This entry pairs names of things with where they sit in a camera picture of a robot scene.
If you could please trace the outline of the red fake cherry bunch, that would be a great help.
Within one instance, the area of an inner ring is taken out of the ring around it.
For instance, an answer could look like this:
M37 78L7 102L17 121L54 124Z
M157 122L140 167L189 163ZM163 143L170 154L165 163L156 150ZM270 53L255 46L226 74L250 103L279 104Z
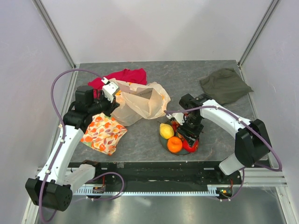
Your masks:
M180 124L176 120L171 120L170 124L171 124L171 126L173 128L174 135L176 137L180 138L181 140L183 140L184 137L180 133L177 132L177 128L180 126Z

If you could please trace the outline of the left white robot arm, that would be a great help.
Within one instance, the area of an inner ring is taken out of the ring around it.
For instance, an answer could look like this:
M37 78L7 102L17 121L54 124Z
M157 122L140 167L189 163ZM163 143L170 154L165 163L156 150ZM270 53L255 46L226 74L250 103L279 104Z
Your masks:
M85 183L99 183L103 173L91 163L84 163L73 173L66 171L76 146L97 114L107 116L119 106L116 93L119 86L108 82L100 90L99 99L94 98L93 88L84 85L75 91L75 100L63 116L63 125L54 149L36 178L29 178L26 191L34 205L65 211L72 195Z

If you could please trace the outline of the fake orange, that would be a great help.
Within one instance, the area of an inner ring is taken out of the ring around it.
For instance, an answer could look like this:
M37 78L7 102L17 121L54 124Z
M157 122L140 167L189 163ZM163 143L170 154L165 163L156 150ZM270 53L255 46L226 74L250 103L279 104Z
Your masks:
M167 148L171 153L178 153L183 148L183 142L179 137L173 136L168 139Z

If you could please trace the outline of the translucent plastic bag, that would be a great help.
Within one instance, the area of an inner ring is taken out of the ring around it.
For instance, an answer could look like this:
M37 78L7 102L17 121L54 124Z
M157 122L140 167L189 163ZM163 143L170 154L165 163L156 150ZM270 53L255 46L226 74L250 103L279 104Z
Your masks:
M147 85L129 83L112 78L120 90L116 102L120 104L112 117L123 126L130 126L140 119L157 119L165 115L170 96L162 85L152 82Z

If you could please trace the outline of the yellow fake lemon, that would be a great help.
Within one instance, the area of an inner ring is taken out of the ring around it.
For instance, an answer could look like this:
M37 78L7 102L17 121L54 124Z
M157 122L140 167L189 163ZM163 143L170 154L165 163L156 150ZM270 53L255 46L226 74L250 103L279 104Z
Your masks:
M174 136L174 130L171 125L166 123L161 123L159 127L160 136L164 139L168 140L169 138Z

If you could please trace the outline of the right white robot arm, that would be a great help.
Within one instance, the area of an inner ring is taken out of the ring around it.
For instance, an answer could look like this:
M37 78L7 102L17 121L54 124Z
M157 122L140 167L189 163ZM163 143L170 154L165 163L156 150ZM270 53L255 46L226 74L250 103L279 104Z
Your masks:
M189 147L194 146L199 140L203 119L215 123L235 140L234 152L221 161L219 169L214 171L214 178L218 183L226 183L232 173L254 166L271 151L271 142L265 124L261 120L251 121L243 118L227 110L206 94L196 98L186 94L180 99L179 104L183 110L169 112L167 116L179 123L177 132L183 136Z

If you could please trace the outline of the red fake pepper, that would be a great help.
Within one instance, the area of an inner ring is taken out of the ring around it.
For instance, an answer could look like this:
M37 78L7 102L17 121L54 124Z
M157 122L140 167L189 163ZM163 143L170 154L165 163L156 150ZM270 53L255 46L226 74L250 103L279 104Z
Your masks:
M192 145L190 145L186 140L183 140L182 147L189 153L194 153L199 146L199 140L196 140Z

